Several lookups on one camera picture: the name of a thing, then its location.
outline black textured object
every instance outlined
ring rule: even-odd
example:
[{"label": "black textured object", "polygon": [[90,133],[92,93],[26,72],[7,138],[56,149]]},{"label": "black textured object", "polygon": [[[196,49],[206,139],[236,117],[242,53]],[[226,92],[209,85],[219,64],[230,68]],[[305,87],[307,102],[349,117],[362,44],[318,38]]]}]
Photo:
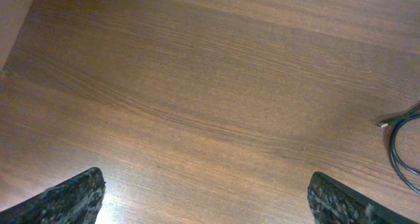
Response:
[{"label": "black textured object", "polygon": [[416,223],[321,172],[312,176],[308,201],[316,224]]},{"label": "black textured object", "polygon": [[102,172],[99,168],[91,168],[0,212],[0,224],[93,224],[104,193]]}]

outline wood grain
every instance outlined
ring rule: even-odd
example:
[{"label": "wood grain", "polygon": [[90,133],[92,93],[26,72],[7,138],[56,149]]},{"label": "wood grain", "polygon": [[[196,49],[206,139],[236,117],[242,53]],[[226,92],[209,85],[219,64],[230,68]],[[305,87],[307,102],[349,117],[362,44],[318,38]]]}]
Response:
[{"label": "wood grain", "polygon": [[420,221],[375,127],[420,98],[418,6],[35,0],[1,82],[0,209],[98,166],[99,223],[313,223],[322,171]]}]

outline black cable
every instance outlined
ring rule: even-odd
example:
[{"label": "black cable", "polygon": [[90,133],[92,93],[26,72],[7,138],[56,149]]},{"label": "black cable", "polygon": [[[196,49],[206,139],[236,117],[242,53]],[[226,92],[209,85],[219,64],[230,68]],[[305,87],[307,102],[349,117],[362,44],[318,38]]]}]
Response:
[{"label": "black cable", "polygon": [[398,174],[398,176],[401,178],[401,180],[403,180],[403,182],[405,182],[405,184],[412,190],[414,190],[417,194],[420,194],[420,189],[418,189],[417,187],[415,187],[407,178],[406,176],[401,172],[401,169],[399,168],[398,164],[400,164],[403,168],[406,168],[409,172],[415,174],[415,175],[419,175],[420,176],[420,171],[410,167],[409,165],[407,165],[402,159],[401,157],[398,155],[397,151],[396,151],[396,146],[395,146],[395,140],[396,140],[396,135],[398,133],[398,131],[401,129],[401,127],[403,125],[405,125],[406,123],[418,119],[420,118],[420,105],[416,106],[414,108],[412,108],[407,114],[403,115],[403,116],[398,116],[395,118],[391,118],[389,120],[383,121],[381,123],[378,124],[378,127],[380,128],[384,128],[388,125],[395,125],[392,128],[391,134],[390,134],[390,138],[389,138],[389,156],[391,159],[391,164],[395,169],[395,172]]}]

